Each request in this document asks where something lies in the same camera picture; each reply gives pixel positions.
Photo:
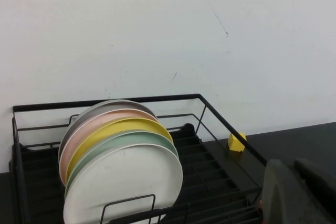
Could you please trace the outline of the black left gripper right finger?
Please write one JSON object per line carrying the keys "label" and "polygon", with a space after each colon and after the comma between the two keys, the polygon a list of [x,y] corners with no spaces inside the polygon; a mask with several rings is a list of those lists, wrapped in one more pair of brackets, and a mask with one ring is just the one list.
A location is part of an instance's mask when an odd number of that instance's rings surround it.
{"label": "black left gripper right finger", "polygon": [[335,202],[334,176],[305,158],[295,159],[293,166],[318,201]]}

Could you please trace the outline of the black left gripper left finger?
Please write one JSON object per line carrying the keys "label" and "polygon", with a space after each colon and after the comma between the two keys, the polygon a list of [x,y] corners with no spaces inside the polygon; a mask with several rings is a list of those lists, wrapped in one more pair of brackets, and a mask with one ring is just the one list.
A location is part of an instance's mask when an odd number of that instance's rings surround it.
{"label": "black left gripper left finger", "polygon": [[261,197],[264,222],[335,223],[335,202],[318,201],[293,164],[268,161]]}

